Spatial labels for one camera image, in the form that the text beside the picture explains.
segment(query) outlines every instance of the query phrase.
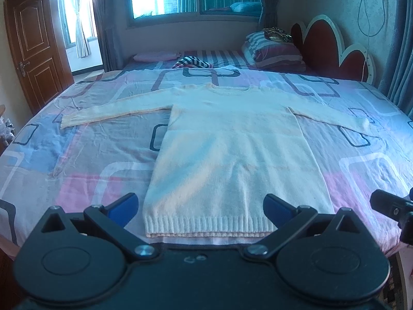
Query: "brown door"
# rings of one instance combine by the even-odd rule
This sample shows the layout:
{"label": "brown door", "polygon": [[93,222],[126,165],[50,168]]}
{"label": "brown door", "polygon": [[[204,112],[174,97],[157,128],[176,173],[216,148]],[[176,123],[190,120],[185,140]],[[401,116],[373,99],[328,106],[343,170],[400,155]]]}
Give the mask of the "brown door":
{"label": "brown door", "polygon": [[74,83],[65,53],[59,55],[62,36],[55,37],[49,0],[5,0],[4,9],[17,75],[36,114]]}

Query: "headboard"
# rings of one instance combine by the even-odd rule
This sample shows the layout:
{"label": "headboard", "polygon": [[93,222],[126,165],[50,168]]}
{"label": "headboard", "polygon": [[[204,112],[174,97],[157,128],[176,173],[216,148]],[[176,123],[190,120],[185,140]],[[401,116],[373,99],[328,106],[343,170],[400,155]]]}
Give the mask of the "headboard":
{"label": "headboard", "polygon": [[[317,75],[361,81],[366,48],[361,44],[346,48],[340,29],[328,16],[316,16],[308,27],[296,22],[291,36],[304,62]],[[375,74],[374,61],[368,54],[363,81],[373,84]]]}

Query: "door handle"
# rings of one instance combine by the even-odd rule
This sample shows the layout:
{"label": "door handle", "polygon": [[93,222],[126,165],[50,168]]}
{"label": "door handle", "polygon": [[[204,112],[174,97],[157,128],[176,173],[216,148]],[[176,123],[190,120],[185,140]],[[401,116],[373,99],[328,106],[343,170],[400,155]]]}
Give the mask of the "door handle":
{"label": "door handle", "polygon": [[26,76],[26,70],[24,68],[28,65],[30,65],[30,62],[27,62],[26,64],[23,64],[23,62],[21,62],[21,61],[19,62],[19,70],[20,70],[20,73],[23,77]]}

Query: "sweater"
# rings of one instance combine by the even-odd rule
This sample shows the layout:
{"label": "sweater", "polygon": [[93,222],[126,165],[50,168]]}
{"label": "sweater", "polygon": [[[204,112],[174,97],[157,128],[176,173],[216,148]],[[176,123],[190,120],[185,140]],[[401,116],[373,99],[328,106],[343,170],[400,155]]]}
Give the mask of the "sweater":
{"label": "sweater", "polygon": [[148,237],[261,237],[276,230],[266,194],[334,213],[295,115],[378,137],[360,119],[268,87],[182,86],[63,116],[61,128],[171,109],[143,203]]}

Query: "doorway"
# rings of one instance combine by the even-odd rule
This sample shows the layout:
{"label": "doorway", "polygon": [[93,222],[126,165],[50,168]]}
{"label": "doorway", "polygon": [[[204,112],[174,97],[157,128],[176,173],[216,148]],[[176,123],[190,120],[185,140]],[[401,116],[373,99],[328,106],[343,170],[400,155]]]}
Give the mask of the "doorway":
{"label": "doorway", "polygon": [[[66,55],[74,81],[103,73],[92,0],[57,1]],[[76,41],[83,43],[81,48]]]}

